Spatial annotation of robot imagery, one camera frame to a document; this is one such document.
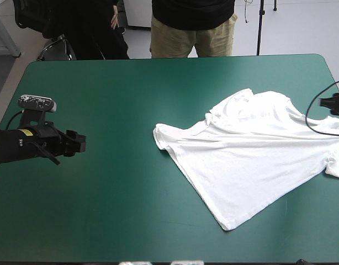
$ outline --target yellow label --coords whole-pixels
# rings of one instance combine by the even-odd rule
[[[33,133],[27,129],[19,129],[22,131],[26,136],[33,136]]]

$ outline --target khaki pants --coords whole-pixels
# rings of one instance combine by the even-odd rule
[[[188,57],[193,47],[199,57],[231,56],[237,15],[217,28],[209,30],[179,30],[166,26],[152,17],[152,58]]]

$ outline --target chair leg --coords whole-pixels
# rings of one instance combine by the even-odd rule
[[[39,54],[39,56],[37,57],[37,61],[44,61],[44,55],[45,53],[52,47],[54,47],[55,45],[57,45],[58,43],[60,43],[62,41],[62,39],[58,39],[56,41],[53,41],[51,44],[47,45],[46,47],[44,47],[44,49],[42,50],[42,52]]]
[[[63,43],[64,43],[64,47],[65,47],[65,54],[68,57],[68,60],[72,61],[73,57],[72,57],[72,54],[71,54],[71,51],[70,51],[70,43],[65,37],[63,37],[62,39],[63,39]]]

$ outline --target person's hand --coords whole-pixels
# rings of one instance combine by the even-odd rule
[[[115,27],[119,27],[119,21],[118,21],[118,8],[116,6],[113,6],[114,9],[114,15],[110,21],[110,26],[112,29],[115,29]]]

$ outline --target white t-shirt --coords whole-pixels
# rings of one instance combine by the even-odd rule
[[[325,167],[339,177],[339,137],[311,131],[280,93],[241,90],[182,130],[157,124],[167,150],[224,230],[232,230]],[[311,120],[339,134],[339,118]]]

